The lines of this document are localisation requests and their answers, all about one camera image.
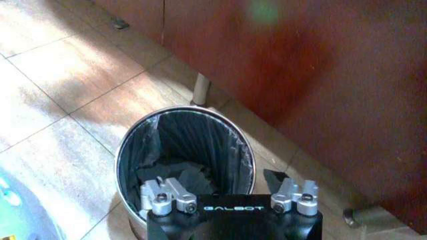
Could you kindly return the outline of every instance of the metal cabinet leg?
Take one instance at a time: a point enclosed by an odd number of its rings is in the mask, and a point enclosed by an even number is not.
[[[341,216],[350,228],[365,226],[366,234],[405,227],[396,217],[378,206],[358,210],[345,209]]]
[[[204,106],[206,104],[206,95],[210,86],[210,81],[200,73],[197,74],[197,80],[194,81],[192,92],[192,105]]]
[[[129,24],[117,16],[112,18],[110,23],[112,26],[118,30],[129,27]]]

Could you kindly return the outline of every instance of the wooden cabinet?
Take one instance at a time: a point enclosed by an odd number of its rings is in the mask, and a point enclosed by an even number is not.
[[[427,233],[427,1],[96,1]]]

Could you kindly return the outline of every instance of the floor tile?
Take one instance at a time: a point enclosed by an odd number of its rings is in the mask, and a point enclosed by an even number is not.
[[[82,240],[136,240],[132,233],[128,212],[120,203],[108,216],[84,236]]]
[[[0,53],[5,57],[88,28],[54,0],[0,1]]]
[[[68,113],[142,71],[92,30],[9,60]]]
[[[352,229],[346,226],[342,217],[334,215],[330,209],[320,202],[317,204],[318,211],[322,214],[321,230],[337,240],[362,240],[364,228]]]
[[[297,146],[237,101],[230,100],[220,112],[244,131],[253,150],[284,171]]]
[[[5,59],[0,59],[0,73],[1,152],[65,113]]]
[[[273,166],[269,165],[266,160],[254,152],[254,165],[256,165],[256,179],[254,179],[254,188],[253,194],[270,194],[268,189],[266,181],[264,178],[264,169],[280,171]]]
[[[92,0],[58,0],[92,27],[109,23],[110,14]]]
[[[104,24],[96,30],[134,59],[144,69],[148,69],[160,60],[170,56],[170,52],[132,27],[117,30],[110,24]]]
[[[354,188],[326,169],[302,150],[298,150],[285,174],[298,185],[313,180],[318,186],[318,200],[340,216],[345,208],[358,208],[366,204],[365,198]]]
[[[72,240],[118,203],[113,166],[113,156],[70,117],[0,153],[0,168],[33,192]]]
[[[185,103],[185,99],[144,72],[78,109],[72,117],[113,153],[138,119],[154,110]]]
[[[186,99],[193,99],[197,72],[174,56],[160,62],[149,72]],[[220,108],[229,100],[228,95],[210,84],[205,104]]]
[[[409,227],[395,230],[370,233],[365,235],[365,240],[421,240],[423,238]]]

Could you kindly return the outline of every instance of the stainless steel trash can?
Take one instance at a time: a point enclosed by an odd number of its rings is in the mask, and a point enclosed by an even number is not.
[[[202,169],[197,177],[209,178],[206,182],[218,194],[252,193],[253,152],[234,124],[218,113],[196,106],[169,107],[150,113],[128,130],[114,158],[118,194],[137,239],[145,239],[146,229],[145,220],[138,216],[140,185],[156,174],[188,175],[184,168],[169,170],[177,161]],[[197,188],[188,182],[182,185],[186,189],[193,187],[193,194],[206,194],[201,189],[209,188]]]

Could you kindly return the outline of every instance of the metal bracket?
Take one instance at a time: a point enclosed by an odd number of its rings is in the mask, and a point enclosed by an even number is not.
[[[305,180],[301,192],[298,185],[292,178],[285,178],[281,182],[277,193],[270,195],[270,208],[277,214],[288,212],[292,202],[296,202],[296,210],[305,216],[317,214],[317,186],[314,181]]]
[[[176,200],[176,209],[186,214],[197,210],[197,198],[181,186],[172,177],[165,181],[160,177],[156,180],[146,180],[140,186],[140,207],[138,215],[146,219],[149,210],[157,216],[165,216],[172,211],[172,200]]]

